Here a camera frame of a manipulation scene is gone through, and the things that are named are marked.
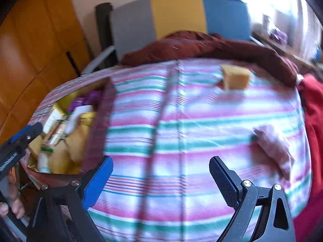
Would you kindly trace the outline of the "person's hand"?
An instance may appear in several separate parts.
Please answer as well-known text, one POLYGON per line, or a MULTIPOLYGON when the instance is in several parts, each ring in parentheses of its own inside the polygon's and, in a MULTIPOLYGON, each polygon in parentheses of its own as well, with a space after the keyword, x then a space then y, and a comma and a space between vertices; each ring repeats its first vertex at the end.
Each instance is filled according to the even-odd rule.
POLYGON ((19 198, 19 191, 16 186, 15 167, 11 168, 3 181, 5 190, 4 196, 9 203, 1 202, 1 217, 7 216, 9 208, 11 208, 16 218, 21 219, 25 214, 25 208, 19 198))

